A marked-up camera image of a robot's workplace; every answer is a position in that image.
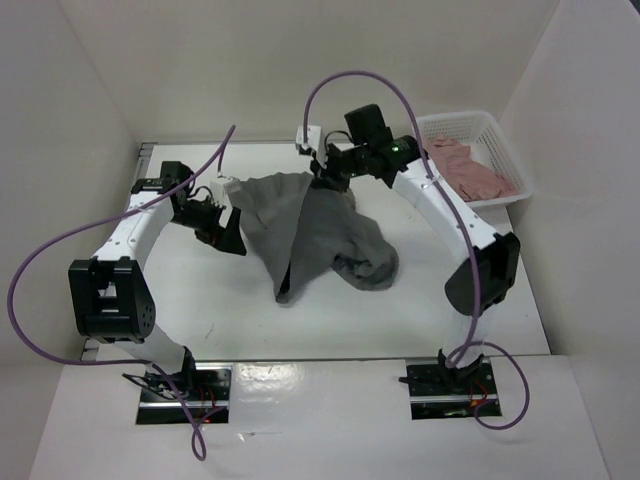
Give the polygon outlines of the grey pleated skirt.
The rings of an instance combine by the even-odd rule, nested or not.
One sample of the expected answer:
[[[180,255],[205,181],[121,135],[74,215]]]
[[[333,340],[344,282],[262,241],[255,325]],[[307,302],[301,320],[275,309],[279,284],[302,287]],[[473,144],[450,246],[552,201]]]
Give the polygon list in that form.
[[[356,211],[350,191],[317,188],[309,173],[275,173],[226,186],[240,227],[273,283],[275,301],[295,302],[333,270],[361,291],[389,289],[399,255],[376,221]]]

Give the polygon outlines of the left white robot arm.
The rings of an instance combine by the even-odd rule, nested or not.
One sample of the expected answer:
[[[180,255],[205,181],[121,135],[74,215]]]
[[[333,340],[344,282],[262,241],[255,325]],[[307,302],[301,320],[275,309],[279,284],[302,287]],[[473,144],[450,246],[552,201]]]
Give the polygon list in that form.
[[[162,230],[174,223],[220,252],[244,256],[241,211],[227,207],[226,192],[210,185],[196,199],[192,170],[178,161],[163,162],[157,178],[140,178],[131,189],[126,217],[91,258],[75,260],[68,279],[78,332],[114,344],[161,372],[149,370],[139,385],[180,400],[198,390],[199,375],[190,350],[156,324],[157,309],[143,272]]]

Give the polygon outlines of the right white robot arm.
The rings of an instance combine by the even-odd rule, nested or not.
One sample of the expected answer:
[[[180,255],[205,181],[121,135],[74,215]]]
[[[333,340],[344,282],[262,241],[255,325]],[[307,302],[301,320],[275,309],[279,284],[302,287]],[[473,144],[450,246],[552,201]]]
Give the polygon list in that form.
[[[501,234],[465,204],[415,136],[395,136],[381,109],[369,104],[345,116],[351,147],[329,142],[319,126],[302,123],[298,151],[312,159],[314,176],[333,188],[359,176],[383,181],[413,206],[446,243],[456,269],[444,291],[463,338],[438,354],[439,384],[459,393],[479,373],[483,359],[480,323],[505,300],[516,279],[520,241]]]

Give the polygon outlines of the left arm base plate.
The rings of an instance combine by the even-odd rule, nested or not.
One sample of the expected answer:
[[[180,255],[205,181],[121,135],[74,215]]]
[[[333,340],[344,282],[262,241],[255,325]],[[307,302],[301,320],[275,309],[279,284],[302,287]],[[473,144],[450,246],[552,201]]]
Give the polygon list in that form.
[[[233,367],[231,364],[198,362],[188,386],[177,376],[174,383],[197,423],[226,424]],[[157,373],[142,376],[123,373],[122,377],[140,389],[137,425],[188,424],[178,396]]]

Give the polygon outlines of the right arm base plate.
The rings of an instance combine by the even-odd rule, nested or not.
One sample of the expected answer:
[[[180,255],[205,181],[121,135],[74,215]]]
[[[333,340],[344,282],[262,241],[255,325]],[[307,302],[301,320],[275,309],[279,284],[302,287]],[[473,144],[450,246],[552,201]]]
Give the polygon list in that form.
[[[445,382],[436,358],[407,360],[405,367],[398,381],[408,388],[412,420],[473,418],[477,407],[480,417],[502,415],[489,359],[454,386]]]

